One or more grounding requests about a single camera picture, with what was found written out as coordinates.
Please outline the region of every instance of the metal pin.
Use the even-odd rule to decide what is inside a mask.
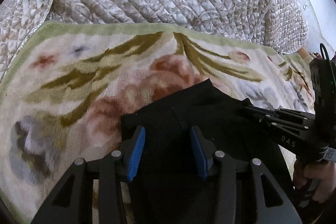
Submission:
[[[75,160],[75,165],[82,165],[83,163],[84,163],[84,159],[82,159],[82,158],[77,158]]]
[[[259,160],[258,158],[254,158],[253,160],[252,160],[252,163],[254,164],[254,165],[261,165],[261,160]]]
[[[121,156],[121,151],[119,151],[119,150],[114,150],[114,151],[112,151],[111,155],[112,155],[112,157],[114,157],[114,158],[119,158],[119,157]]]
[[[223,151],[217,150],[215,152],[215,156],[218,158],[223,158],[225,156],[225,153]]]

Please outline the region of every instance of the qr code label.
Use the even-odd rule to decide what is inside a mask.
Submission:
[[[327,152],[323,158],[325,160],[336,162],[336,149],[328,147]]]

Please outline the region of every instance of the floral quilt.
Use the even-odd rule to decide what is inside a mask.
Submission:
[[[0,84],[1,198],[29,223],[76,158],[118,147],[121,115],[208,78],[258,107],[314,111],[298,54],[168,24],[44,23]],[[292,171],[293,155],[283,155]],[[123,193],[132,222],[126,185]]]

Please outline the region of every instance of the floral plush blanket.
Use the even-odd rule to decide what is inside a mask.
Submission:
[[[298,54],[168,24],[45,23],[0,85],[1,197],[29,223],[76,158],[118,147],[121,115],[207,78],[258,107],[314,110],[309,67]],[[283,154],[292,170],[293,156]]]

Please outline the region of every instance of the human hand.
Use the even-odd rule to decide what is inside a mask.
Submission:
[[[310,163],[305,167],[300,160],[294,163],[293,184],[300,189],[307,183],[307,179],[319,179],[315,194],[312,200],[323,203],[328,200],[336,188],[336,164],[323,160],[320,163]]]

